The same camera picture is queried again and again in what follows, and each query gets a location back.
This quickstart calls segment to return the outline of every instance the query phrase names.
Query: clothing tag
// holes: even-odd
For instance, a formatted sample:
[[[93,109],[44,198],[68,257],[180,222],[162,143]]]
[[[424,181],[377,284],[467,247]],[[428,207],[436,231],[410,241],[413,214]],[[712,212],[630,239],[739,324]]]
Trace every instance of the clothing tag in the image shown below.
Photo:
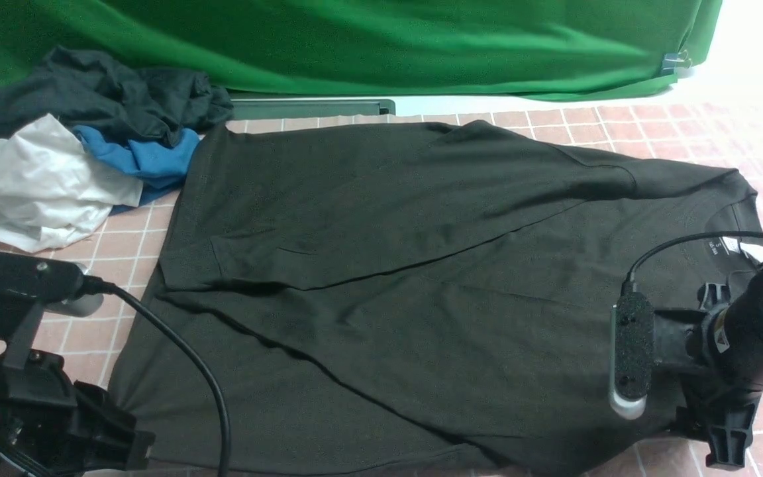
[[[711,252],[717,254],[715,253],[715,249],[718,248],[719,245],[723,245],[724,251],[727,254],[743,254],[750,259],[753,265],[763,263],[763,247],[761,245],[745,244],[744,242],[740,242],[737,238],[723,237],[723,242],[721,244],[715,244],[713,241],[709,244]]]
[[[737,238],[723,237],[723,245],[730,252],[735,252],[736,254],[741,253],[741,247],[738,245]]]
[[[741,244],[742,252],[753,260],[755,265],[763,263],[763,247],[761,245]]]

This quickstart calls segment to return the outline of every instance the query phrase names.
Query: pile of clothes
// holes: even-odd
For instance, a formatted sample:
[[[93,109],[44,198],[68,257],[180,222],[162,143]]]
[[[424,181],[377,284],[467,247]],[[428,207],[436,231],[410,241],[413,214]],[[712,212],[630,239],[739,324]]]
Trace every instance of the pile of clothes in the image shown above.
[[[206,73],[55,48],[0,87],[0,242],[65,247],[181,187],[199,133],[231,117]]]

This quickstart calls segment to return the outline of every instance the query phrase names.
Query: black cable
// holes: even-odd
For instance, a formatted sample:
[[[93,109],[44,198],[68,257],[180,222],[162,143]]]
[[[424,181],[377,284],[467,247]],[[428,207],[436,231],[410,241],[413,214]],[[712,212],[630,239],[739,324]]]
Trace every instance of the black cable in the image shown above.
[[[135,298],[131,293],[122,290],[119,286],[106,282],[102,278],[93,277],[90,275],[85,276],[85,283],[82,287],[82,291],[87,295],[97,295],[97,293],[108,293],[109,295],[117,295],[125,303],[130,305],[134,310],[141,314],[149,323],[155,326],[161,333],[170,339],[176,346],[179,347],[184,354],[196,365],[196,368],[202,372],[205,381],[208,382],[208,386],[211,388],[211,392],[214,393],[214,401],[217,405],[217,413],[220,415],[220,465],[217,468],[217,477],[227,477],[229,471],[229,462],[231,459],[231,420],[228,416],[228,407],[225,405],[225,397],[223,395],[220,384],[217,383],[217,378],[205,364],[204,360],[190,347],[187,341],[184,341],[181,336],[170,328],[169,325],[164,323],[157,315],[154,314],[149,308],[146,308],[139,299]]]
[[[693,235],[685,235],[684,237],[673,238],[672,240],[666,241],[664,242],[664,244],[651,248],[651,250],[649,250],[645,254],[642,254],[642,256],[638,258],[638,260],[635,260],[635,262],[632,265],[632,268],[629,268],[629,272],[628,274],[626,274],[626,280],[623,282],[623,288],[621,289],[620,295],[626,295],[626,293],[638,291],[638,284],[635,283],[635,274],[638,272],[638,269],[640,268],[640,266],[644,265],[644,262],[646,262],[646,260],[649,260],[650,258],[652,258],[652,256],[659,253],[660,251],[666,250],[667,248],[673,247],[675,245],[684,244],[684,242],[691,242],[694,240],[702,240],[702,239],[720,239],[723,237],[737,237],[737,238],[751,237],[754,239],[763,239],[763,232],[741,232],[741,231],[703,232],[703,233],[694,233]]]

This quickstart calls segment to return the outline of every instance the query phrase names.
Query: white wall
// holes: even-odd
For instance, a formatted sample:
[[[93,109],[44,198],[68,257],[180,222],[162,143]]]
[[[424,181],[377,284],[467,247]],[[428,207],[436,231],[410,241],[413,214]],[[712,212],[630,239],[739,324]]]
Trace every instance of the white wall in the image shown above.
[[[667,93],[647,99],[615,100],[609,103],[702,102],[763,97],[763,0],[726,0],[708,61],[688,73],[689,78],[679,79]],[[394,100],[398,115],[555,108],[555,103],[500,96],[394,97]]]

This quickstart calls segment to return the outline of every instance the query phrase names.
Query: robotic arm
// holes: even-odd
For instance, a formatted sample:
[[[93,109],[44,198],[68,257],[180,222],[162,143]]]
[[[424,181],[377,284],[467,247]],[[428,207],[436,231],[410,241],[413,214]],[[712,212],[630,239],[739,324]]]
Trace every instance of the robotic arm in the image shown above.
[[[651,250],[645,258],[679,242],[719,236],[763,233],[686,237]],[[636,290],[636,266],[612,310],[611,407],[625,419],[638,419],[653,372],[676,374],[686,405],[676,410],[669,432],[707,442],[708,467],[744,468],[763,393],[763,264],[744,295],[735,299],[726,284],[703,285],[694,310],[655,308]]]
[[[155,441],[136,430],[106,390],[72,383],[61,356],[31,349],[45,311],[87,317],[117,295],[187,355],[214,394],[220,419],[218,477],[228,474],[230,419],[214,374],[196,351],[137,298],[76,263],[0,252],[0,477],[59,477],[146,468]]]
[[[705,441],[709,467],[744,467],[752,422],[763,393],[763,264],[744,295],[705,284],[697,309],[657,309],[638,290],[636,269],[653,254],[693,239],[763,237],[763,233],[703,233],[653,248],[630,269],[612,310],[611,407],[625,419],[644,413],[654,372],[679,376],[685,407],[669,432]],[[0,252],[0,476],[76,475],[95,469],[146,468],[155,436],[97,386],[72,383],[64,359],[31,349],[45,311],[87,316],[100,293],[118,295],[190,357],[215,396],[221,423],[218,475],[227,474],[230,419],[218,383],[178,335],[114,284],[76,264]]]

